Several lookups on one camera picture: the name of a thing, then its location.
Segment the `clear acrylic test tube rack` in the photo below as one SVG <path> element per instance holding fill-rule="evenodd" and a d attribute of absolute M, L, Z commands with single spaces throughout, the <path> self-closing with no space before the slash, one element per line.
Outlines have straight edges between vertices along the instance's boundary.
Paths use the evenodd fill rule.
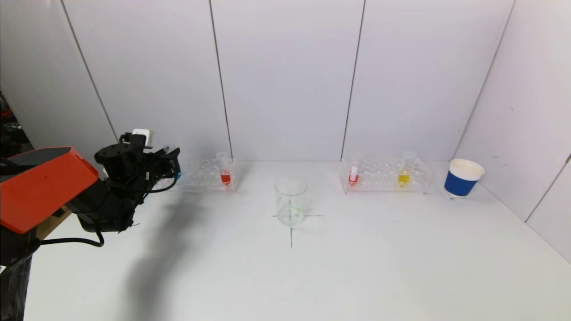
<path fill-rule="evenodd" d="M 349 163 L 341 161 L 341 185 L 349 192 L 420 192 L 427 191 L 432 171 L 419 159 L 413 160 L 410 179 L 405 187 L 399 185 L 399 172 L 402 159 L 364 158 L 359 162 L 359 179 L 355 185 L 349 184 Z"/>
<path fill-rule="evenodd" d="M 228 160 L 228 171 L 230 172 L 230 182 L 228 185 L 222 183 L 220 177 L 220 168 L 218 159 L 202 159 L 202 160 L 181 160 L 180 178 L 175 186 L 169 191 L 178 192 L 235 192 L 240 175 L 238 173 L 239 166 L 235 159 Z M 168 187 L 172 184 L 172 178 L 162 179 L 153 190 Z"/>

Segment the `black cable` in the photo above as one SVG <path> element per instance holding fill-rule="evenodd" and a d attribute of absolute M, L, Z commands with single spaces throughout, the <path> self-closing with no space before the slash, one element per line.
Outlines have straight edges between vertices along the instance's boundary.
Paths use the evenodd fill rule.
<path fill-rule="evenodd" d="M 173 186 L 175 186 L 176 181 L 178 180 L 178 173 L 174 174 L 174 180 L 172 181 L 172 184 L 170 184 L 169 186 L 165 187 L 165 188 L 161 188 L 159 190 L 130 190 L 128 188 L 123 188 L 123 187 L 119 187 L 119 186 L 109 186 L 111 188 L 114 188 L 116 190 L 120 190 L 120 191 L 124 191 L 124 192 L 132 192 L 132 193 L 159 193 L 159 192 L 164 192 L 166 190 L 171 189 Z"/>
<path fill-rule="evenodd" d="M 125 186 L 129 185 L 129 183 L 131 183 L 133 180 L 135 180 L 138 176 L 139 176 L 140 172 L 138 172 L 137 174 L 131 176 L 122 186 L 122 188 L 125 188 Z"/>
<path fill-rule="evenodd" d="M 143 188 L 147 188 L 147 183 L 148 183 L 148 181 L 145 180 L 145 181 L 144 181 Z M 146 192 L 146 193 L 141 193 L 141 194 L 139 195 L 139 198 L 136 200 L 136 204 L 137 204 L 137 205 L 143 204 L 143 201 L 144 201 L 145 197 L 147 197 L 147 195 L 148 195 L 148 192 Z"/>
<path fill-rule="evenodd" d="M 103 239 L 103 235 L 101 235 L 101 231 L 99 228 L 95 228 L 95 233 L 99 238 L 99 243 L 94 240 L 82 239 L 82 238 L 62 238 L 62 239 L 51 239 L 51 240 L 43 240 L 41 241 L 41 245 L 48 245 L 48 244 L 60 244 L 60 243 L 85 243 L 97 247 L 102 247 L 105 245 L 105 240 Z"/>

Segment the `blue and white cup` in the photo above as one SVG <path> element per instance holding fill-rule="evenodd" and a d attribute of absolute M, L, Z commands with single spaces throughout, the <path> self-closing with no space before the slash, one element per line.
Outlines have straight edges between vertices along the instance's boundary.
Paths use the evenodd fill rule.
<path fill-rule="evenodd" d="M 476 185 L 485 170 L 479 164 L 467 159 L 453 159 L 450 162 L 444 189 L 450 197 L 465 197 Z"/>

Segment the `white wall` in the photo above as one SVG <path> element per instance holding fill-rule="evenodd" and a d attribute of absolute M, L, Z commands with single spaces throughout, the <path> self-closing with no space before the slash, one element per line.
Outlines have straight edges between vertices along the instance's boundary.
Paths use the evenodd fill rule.
<path fill-rule="evenodd" d="M 571 2 L 518 0 L 456 157 L 521 219 L 571 152 Z"/>
<path fill-rule="evenodd" d="M 344 156 L 451 159 L 512 0 L 367 0 Z"/>
<path fill-rule="evenodd" d="M 117 134 L 152 129 L 181 158 L 230 151 L 208 0 L 65 6 Z"/>
<path fill-rule="evenodd" d="M 363 0 L 216 0 L 234 156 L 337 161 Z"/>
<path fill-rule="evenodd" d="M 1 1 L 0 89 L 35 148 L 117 142 L 59 1 Z"/>
<path fill-rule="evenodd" d="M 528 225 L 571 263 L 571 165 L 567 164 Z"/>

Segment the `black line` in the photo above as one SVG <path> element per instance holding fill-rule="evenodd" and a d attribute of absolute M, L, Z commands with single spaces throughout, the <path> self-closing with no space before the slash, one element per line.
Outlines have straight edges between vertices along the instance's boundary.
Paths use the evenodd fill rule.
<path fill-rule="evenodd" d="M 541 199 L 539 200 L 539 202 L 537 202 L 537 204 L 535 205 L 535 207 L 533 208 L 532 212 L 529 214 L 528 218 L 526 218 L 524 220 L 525 223 L 527 223 L 529 221 L 529 219 L 532 217 L 533 213 L 536 211 L 536 209 L 539 207 L 539 204 L 541 204 L 541 202 L 543 202 L 543 199 L 545 198 L 545 196 L 547 195 L 547 193 L 549 193 L 549 191 L 551 190 L 551 188 L 553 187 L 553 185 L 555 184 L 555 182 L 557 181 L 557 179 L 559 178 L 559 176 L 561 175 L 561 173 L 563 172 L 563 170 L 565 169 L 565 167 L 567 166 L 567 162 L 565 162 L 563 164 L 563 167 L 559 170 L 559 172 L 557 173 L 557 176 L 555 176 L 555 179 L 551 182 L 551 184 L 549 185 L 549 188 L 547 188 L 547 190 L 545 191 L 545 193 L 543 194 L 543 196 L 541 197 Z"/>
<path fill-rule="evenodd" d="M 210 19 L 212 20 L 212 33 L 214 34 L 214 48 L 216 49 L 216 61 L 218 61 L 218 74 L 220 76 L 220 88 L 222 89 L 222 102 L 224 102 L 224 117 L 226 117 L 226 129 L 228 130 L 228 144 L 230 144 L 230 157 L 232 153 L 232 140 L 230 139 L 230 124 L 228 122 L 228 112 L 226 111 L 226 96 L 224 96 L 224 85 L 222 84 L 222 69 L 220 69 L 220 55 L 218 54 L 218 41 L 216 40 L 216 28 L 214 27 L 214 13 L 212 13 L 212 0 L 208 0 L 210 6 Z"/>
<path fill-rule="evenodd" d="M 367 0 L 363 0 L 363 12 L 361 12 L 361 25 L 359 26 L 359 38 L 357 40 L 357 51 L 355 52 L 355 65 L 353 66 L 353 78 L 351 79 L 351 91 L 349 92 L 349 105 L 347 106 L 347 118 L 345 119 L 345 132 L 343 133 L 343 145 L 341 146 L 341 158 L 343 159 L 343 151 L 345 150 L 345 138 L 347 137 L 347 125 L 349 124 L 349 110 L 351 109 L 351 97 L 353 96 L 353 84 L 355 83 L 355 70 L 357 69 L 357 58 L 359 56 L 359 44 L 361 43 L 361 31 L 363 30 L 363 17 L 365 16 L 365 4 Z"/>
<path fill-rule="evenodd" d="M 505 30 L 508 28 L 509 20 L 512 17 L 513 7 L 516 5 L 516 1 L 517 0 L 513 1 L 512 8 L 509 10 L 508 19 L 505 22 L 504 30 L 501 33 L 500 41 L 498 42 L 496 52 L 494 53 L 494 57 L 492 58 L 492 63 L 490 64 L 490 68 L 488 69 L 488 73 L 486 74 L 486 78 L 484 78 L 484 82 L 482 83 L 482 88 L 480 89 L 480 92 L 478 93 L 478 97 L 476 98 L 476 101 L 474 103 L 474 107 L 472 108 L 472 111 L 470 112 L 470 116 L 468 117 L 468 120 L 466 121 L 466 124 L 464 126 L 464 131 L 462 132 L 462 136 L 460 136 L 460 140 L 458 141 L 458 145 L 456 146 L 456 150 L 454 151 L 454 154 L 452 154 L 452 158 L 456 157 L 456 153 L 458 152 L 458 149 L 460 148 L 460 144 L 462 143 L 462 140 L 464 139 L 464 136 L 466 135 L 466 130 L 468 129 L 468 124 L 470 124 L 470 121 L 472 120 L 472 116 L 474 116 L 474 111 L 476 110 L 476 106 L 478 106 L 478 102 L 480 101 L 480 97 L 482 97 L 482 92 L 484 91 L 484 87 L 486 86 L 486 83 L 488 82 L 488 77 L 490 76 L 490 71 L 492 71 L 492 67 L 496 61 L 496 56 L 497 56 L 498 51 L 500 49 L 501 43 L 504 40 Z"/>
<path fill-rule="evenodd" d="M 97 90 L 97 86 L 95 85 L 95 82 L 93 81 L 93 77 L 91 76 L 91 72 L 89 71 L 89 67 L 87 67 L 87 62 L 85 61 L 85 56 L 83 55 L 83 51 L 81 50 L 81 47 L 79 46 L 79 42 L 77 41 L 77 36 L 75 35 L 75 30 L 73 29 L 73 26 L 71 25 L 71 20 L 70 20 L 70 16 L 67 13 L 66 5 L 65 5 L 65 3 L 63 3 L 63 0 L 59 0 L 59 1 L 62 4 L 63 13 L 65 13 L 65 15 L 66 15 L 67 23 L 69 24 L 70 29 L 71 29 L 71 34 L 73 35 L 73 38 L 75 40 L 75 44 L 77 45 L 77 49 L 79 50 L 79 54 L 81 55 L 81 60 L 83 61 L 83 64 L 85 65 L 85 69 L 87 70 L 87 75 L 89 75 L 89 79 L 91 80 L 91 84 L 93 85 L 93 89 L 95 89 L 95 94 L 97 95 L 97 98 L 99 99 L 99 103 L 101 104 L 101 108 L 103 109 L 103 113 L 105 114 L 105 117 L 107 118 L 107 121 L 109 122 L 109 126 L 111 127 L 111 131 L 113 132 L 113 136 L 115 136 L 115 140 L 117 142 L 119 142 L 119 138 L 117 137 L 117 134 L 115 133 L 115 129 L 113 128 L 113 124 L 111 123 L 111 119 L 109 118 L 107 110 L 105 109 L 105 105 L 103 104 L 103 101 L 101 100 L 101 96 L 99 95 L 99 90 Z"/>

